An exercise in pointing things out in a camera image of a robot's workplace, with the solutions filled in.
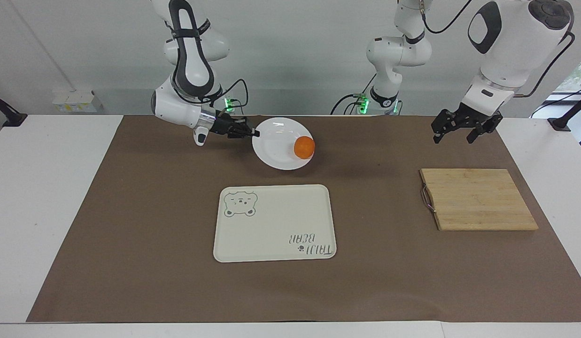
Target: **table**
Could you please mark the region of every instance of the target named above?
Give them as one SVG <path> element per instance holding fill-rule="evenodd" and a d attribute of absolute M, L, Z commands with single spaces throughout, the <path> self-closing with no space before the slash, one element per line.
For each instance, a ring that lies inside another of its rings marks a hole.
<path fill-rule="evenodd" d="M 120 121 L 120 116 L 38 115 L 30 116 L 20 128 L 0 133 L 0 323 L 25 321 Z M 499 133 L 581 275 L 580 146 L 571 135 L 554 132 L 543 120 L 506 119 Z M 15 178 L 5 179 L 6 173 L 13 171 Z M 561 181 L 551 180 L 558 174 Z M 253 337 L 273 331 L 278 336 L 279 332 L 315 336 L 334 331 L 338 336 L 359 332 L 374 337 L 390 333 L 461 337 L 468 332 L 520 336 L 521 330 L 538 330 L 531 336 L 549 337 L 567 330 L 568 336 L 576 337 L 581 336 L 581 323 L 0 324 L 0 336 L 22 332 L 37 336 L 135 332 L 150 336 L 155 332 L 151 330 L 174 330 L 170 332 L 185 336 L 207 332 L 221 336 L 223 330 Z"/>

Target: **white wall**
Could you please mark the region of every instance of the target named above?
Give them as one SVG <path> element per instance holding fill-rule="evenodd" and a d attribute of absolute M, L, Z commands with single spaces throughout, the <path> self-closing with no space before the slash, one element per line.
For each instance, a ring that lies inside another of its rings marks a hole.
<path fill-rule="evenodd" d="M 368 41 L 399 35 L 394 0 L 201 2 L 232 43 L 230 56 L 215 68 L 224 85 L 238 77 L 248 81 L 246 111 L 252 114 L 326 114 L 342 95 L 362 90 L 374 73 L 365 57 Z M 444 26 L 464 2 L 436 0 L 430 25 Z M 457 107 L 482 60 L 466 28 L 486 2 L 474 0 L 449 31 L 428 35 L 434 47 L 429 64 L 402 70 L 404 114 L 436 115 Z M 538 93 L 510 102 L 505 115 L 528 116 L 580 62 L 581 0 L 571 2 L 576 44 Z M 0 96 L 20 111 L 52 114 L 52 91 L 69 89 L 35 35 L 74 86 L 94 89 L 110 113 L 148 114 L 152 89 L 172 71 L 161 52 L 168 34 L 149 0 L 0 0 Z"/>

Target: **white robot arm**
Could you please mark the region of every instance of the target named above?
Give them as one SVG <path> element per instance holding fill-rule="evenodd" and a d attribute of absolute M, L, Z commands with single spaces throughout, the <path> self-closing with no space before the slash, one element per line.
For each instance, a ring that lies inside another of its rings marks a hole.
<path fill-rule="evenodd" d="M 395 26 L 402 37 L 380 37 L 370 41 L 367 58 L 376 68 L 376 81 L 367 93 L 368 111 L 389 114 L 398 97 L 403 76 L 395 67 L 423 66 L 430 60 L 432 47 L 426 38 L 422 12 L 427 11 L 432 0 L 399 0 L 395 13 Z"/>
<path fill-rule="evenodd" d="M 435 143 L 460 128 L 473 128 L 469 143 L 494 132 L 503 119 L 500 107 L 566 36 L 573 38 L 573 23 L 572 6 L 565 0 L 497 0 L 480 8 L 468 36 L 485 55 L 484 63 L 457 111 L 444 109 L 432 123 Z M 486 34 L 475 36 L 477 25 Z"/>
<path fill-rule="evenodd" d="M 162 120 L 192 128 L 199 146 L 204 145 L 209 131 L 229 138 L 258 137 L 245 119 L 235 120 L 213 108 L 224 90 L 209 62 L 225 58 L 230 49 L 225 38 L 211 28 L 200 6 L 191 0 L 151 1 L 171 31 L 172 39 L 165 43 L 164 54 L 176 65 L 153 93 L 153 113 Z"/>

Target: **plate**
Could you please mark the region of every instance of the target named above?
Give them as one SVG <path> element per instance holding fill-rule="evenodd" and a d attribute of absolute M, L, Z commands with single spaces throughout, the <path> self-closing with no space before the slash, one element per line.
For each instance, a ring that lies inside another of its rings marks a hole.
<path fill-rule="evenodd" d="M 294 143 L 299 137 L 313 139 L 311 133 L 297 121 L 285 117 L 265 120 L 256 128 L 260 137 L 253 137 L 255 154 L 264 163 L 280 170 L 295 170 L 304 167 L 311 158 L 303 160 L 294 154 Z"/>

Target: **white tray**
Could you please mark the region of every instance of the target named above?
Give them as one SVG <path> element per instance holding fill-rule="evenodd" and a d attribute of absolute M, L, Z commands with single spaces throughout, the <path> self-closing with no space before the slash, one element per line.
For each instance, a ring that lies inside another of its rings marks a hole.
<path fill-rule="evenodd" d="M 213 246 L 217 261 L 329 259 L 335 254 L 325 186 L 244 186 L 221 192 Z"/>

